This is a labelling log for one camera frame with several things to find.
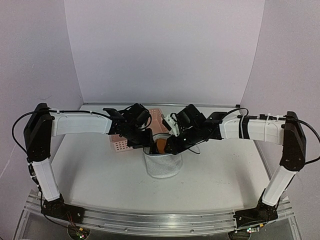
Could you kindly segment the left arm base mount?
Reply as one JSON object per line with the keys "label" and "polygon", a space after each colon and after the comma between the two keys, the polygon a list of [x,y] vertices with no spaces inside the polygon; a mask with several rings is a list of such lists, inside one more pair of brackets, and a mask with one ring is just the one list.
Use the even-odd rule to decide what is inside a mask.
{"label": "left arm base mount", "polygon": [[81,224],[85,209],[80,206],[66,204],[63,196],[60,194],[59,198],[55,200],[44,200],[41,204],[41,212],[47,217]]}

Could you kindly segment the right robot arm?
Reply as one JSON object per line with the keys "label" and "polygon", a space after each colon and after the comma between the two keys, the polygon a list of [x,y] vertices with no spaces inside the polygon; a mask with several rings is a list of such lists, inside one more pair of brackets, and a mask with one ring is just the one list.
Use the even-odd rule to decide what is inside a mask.
{"label": "right robot arm", "polygon": [[173,155],[208,140],[253,140],[282,146],[279,167],[264,190],[261,201],[252,209],[252,218],[262,222],[271,212],[293,177],[306,164],[306,136],[295,112],[286,115],[240,114],[240,109],[215,111],[205,117],[193,104],[162,121],[172,133],[164,151]]}

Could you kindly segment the white mesh laundry bag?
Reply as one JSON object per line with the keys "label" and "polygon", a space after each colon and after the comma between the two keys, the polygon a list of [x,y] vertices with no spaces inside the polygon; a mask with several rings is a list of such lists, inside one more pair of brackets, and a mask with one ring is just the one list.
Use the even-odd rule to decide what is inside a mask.
{"label": "white mesh laundry bag", "polygon": [[155,179],[166,179],[176,176],[183,166],[183,155],[170,153],[151,153],[150,147],[142,149],[146,172]]}

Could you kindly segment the orange black bra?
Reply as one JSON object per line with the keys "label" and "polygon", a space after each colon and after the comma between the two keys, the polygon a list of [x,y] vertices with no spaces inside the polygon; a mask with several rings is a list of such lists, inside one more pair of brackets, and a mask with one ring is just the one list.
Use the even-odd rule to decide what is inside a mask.
{"label": "orange black bra", "polygon": [[167,143],[166,139],[158,138],[151,144],[149,149],[149,154],[151,155],[165,154],[166,143]]}

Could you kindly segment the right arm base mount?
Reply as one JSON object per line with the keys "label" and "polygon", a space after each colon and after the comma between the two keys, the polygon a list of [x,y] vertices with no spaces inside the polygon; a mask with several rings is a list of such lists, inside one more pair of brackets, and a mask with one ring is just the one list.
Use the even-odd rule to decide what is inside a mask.
{"label": "right arm base mount", "polygon": [[233,218],[235,219],[237,229],[267,224],[278,219],[277,210],[280,198],[278,198],[275,205],[267,205],[262,201],[264,192],[265,190],[262,192],[256,207],[235,211]]}

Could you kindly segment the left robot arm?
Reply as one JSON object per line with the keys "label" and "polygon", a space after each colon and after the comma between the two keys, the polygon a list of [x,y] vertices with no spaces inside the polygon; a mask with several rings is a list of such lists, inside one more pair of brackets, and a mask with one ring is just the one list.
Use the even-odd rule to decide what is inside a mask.
{"label": "left robot arm", "polygon": [[56,183],[51,157],[52,137],[70,134],[118,135],[133,149],[149,147],[153,142],[152,116],[139,103],[123,109],[104,108],[103,113],[90,110],[54,110],[40,103],[31,113],[23,136],[27,160],[32,165],[36,183],[49,203],[48,211],[57,219],[67,214],[67,207]]}

